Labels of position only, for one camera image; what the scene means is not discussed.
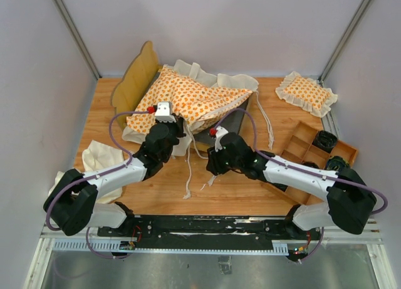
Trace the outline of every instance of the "wooden box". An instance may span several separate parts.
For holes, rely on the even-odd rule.
[[[302,164],[303,162],[314,162],[320,169],[324,169],[328,159],[332,156],[338,155],[345,159],[352,167],[357,158],[358,150],[339,140],[333,150],[330,153],[327,153],[312,145],[313,139],[316,137],[318,131],[318,129],[315,129],[308,124],[299,122],[280,156],[297,164]],[[284,194],[296,203],[314,204],[321,202],[321,200],[316,196],[293,187],[287,187],[284,192],[277,187],[274,187],[274,190],[279,195]]]

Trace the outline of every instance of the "red cap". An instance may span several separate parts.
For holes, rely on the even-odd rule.
[[[209,130],[209,134],[210,134],[211,136],[215,136],[216,133],[217,133],[216,128],[211,128],[211,129]]]
[[[155,109],[153,106],[149,106],[149,107],[147,108],[147,111],[148,111],[148,113],[155,113],[155,112],[156,112],[156,109]]]

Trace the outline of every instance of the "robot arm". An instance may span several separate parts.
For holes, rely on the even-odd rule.
[[[343,169],[340,173],[319,170],[262,152],[274,158],[269,160],[253,151],[238,134],[227,132],[222,127],[216,130],[215,147],[207,151],[209,161],[206,167],[214,175],[237,170],[250,179],[295,187],[324,201],[310,206],[297,205],[291,209],[286,222],[294,231],[333,225],[352,234],[363,231],[376,204],[376,197],[366,190],[327,179],[330,177],[365,184],[353,169]]]
[[[127,217],[127,210],[117,204],[95,204],[96,200],[118,187],[144,181],[154,176],[171,156],[173,146],[184,137],[184,119],[172,114],[169,102],[157,105],[156,124],[152,126],[137,153],[123,163],[100,171],[80,173],[67,171],[44,203],[50,204],[66,186],[82,180],[66,191],[55,202],[50,217],[67,236],[85,226],[118,228]]]

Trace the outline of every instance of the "gray floor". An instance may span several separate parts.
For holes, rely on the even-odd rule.
[[[378,288],[365,245],[322,247],[303,265],[282,256],[233,256],[228,275],[218,258],[134,254],[104,260],[89,252],[54,252],[42,288]]]

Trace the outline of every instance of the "white cloth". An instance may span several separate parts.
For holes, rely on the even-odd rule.
[[[110,167],[112,165],[118,164],[119,162],[123,162],[123,152],[120,149],[113,148],[109,145],[105,145],[99,143],[95,140],[92,140],[89,144],[88,148],[82,152],[82,162],[85,172],[102,170],[104,168]],[[50,189],[49,194],[56,187],[57,183],[63,177],[64,172],[58,172],[55,184]],[[117,198],[121,197],[123,193],[122,187],[104,195],[102,198],[96,200],[96,203],[110,203]]]
[[[197,63],[193,63],[190,65],[182,60],[177,60],[174,66],[169,66],[169,67],[172,68],[174,71],[176,71],[178,74],[188,76],[189,78],[207,87],[228,87],[228,88],[238,88],[238,89],[245,88],[248,90],[252,90],[253,92],[258,91],[259,82],[255,78],[252,78],[251,76],[248,75],[239,74],[235,76],[229,76],[226,74],[217,74],[216,76],[213,74],[206,73]],[[266,123],[268,123],[268,130],[269,133],[271,134],[269,146],[272,146],[273,130],[269,125],[270,121],[268,121],[268,118],[266,120]],[[180,143],[174,146],[172,155],[185,156],[188,146],[192,142],[191,138],[192,136],[188,135],[186,128],[184,132],[187,134],[187,136],[179,139]],[[145,140],[145,135],[140,134],[127,126],[123,131],[122,139],[141,144]]]

